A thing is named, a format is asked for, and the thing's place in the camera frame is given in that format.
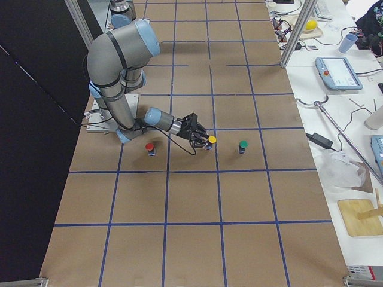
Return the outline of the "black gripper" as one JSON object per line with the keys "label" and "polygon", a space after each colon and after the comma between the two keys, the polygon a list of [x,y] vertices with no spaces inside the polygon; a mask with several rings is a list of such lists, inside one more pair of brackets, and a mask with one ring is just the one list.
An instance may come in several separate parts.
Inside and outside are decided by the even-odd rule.
{"label": "black gripper", "polygon": [[176,132],[176,135],[191,141],[192,148],[197,149],[206,147],[209,134],[201,124],[197,123],[197,115],[194,112],[182,119],[177,118],[175,123],[180,127],[179,131]]}

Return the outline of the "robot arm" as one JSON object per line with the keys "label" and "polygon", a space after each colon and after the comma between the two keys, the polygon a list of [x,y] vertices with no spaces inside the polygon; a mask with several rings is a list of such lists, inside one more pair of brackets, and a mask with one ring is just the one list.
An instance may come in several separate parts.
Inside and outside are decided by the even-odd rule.
{"label": "robot arm", "polygon": [[129,25],[136,19],[135,6],[132,0],[111,0],[109,10],[111,12],[111,29]]}
{"label": "robot arm", "polygon": [[143,118],[133,114],[126,94],[145,85],[142,69],[159,54],[157,36],[145,20],[104,33],[90,46],[87,55],[90,82],[100,93],[104,109],[117,123],[116,135],[126,143],[147,130],[156,129],[187,140],[192,149],[211,149],[216,138],[207,134],[195,113],[176,118],[151,107]]}

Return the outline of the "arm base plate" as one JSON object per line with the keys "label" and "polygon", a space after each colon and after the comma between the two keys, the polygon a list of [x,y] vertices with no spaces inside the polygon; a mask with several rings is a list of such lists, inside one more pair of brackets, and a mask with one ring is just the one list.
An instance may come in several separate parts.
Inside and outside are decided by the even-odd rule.
{"label": "arm base plate", "polygon": [[[125,97],[129,104],[132,115],[135,118],[138,110],[139,94],[126,94]],[[115,132],[115,130],[118,128],[116,121],[111,118],[111,115],[108,111],[101,112],[99,110],[95,99],[93,99],[92,102],[92,110],[93,109],[96,111],[89,115],[86,124],[86,131],[96,133]]]}

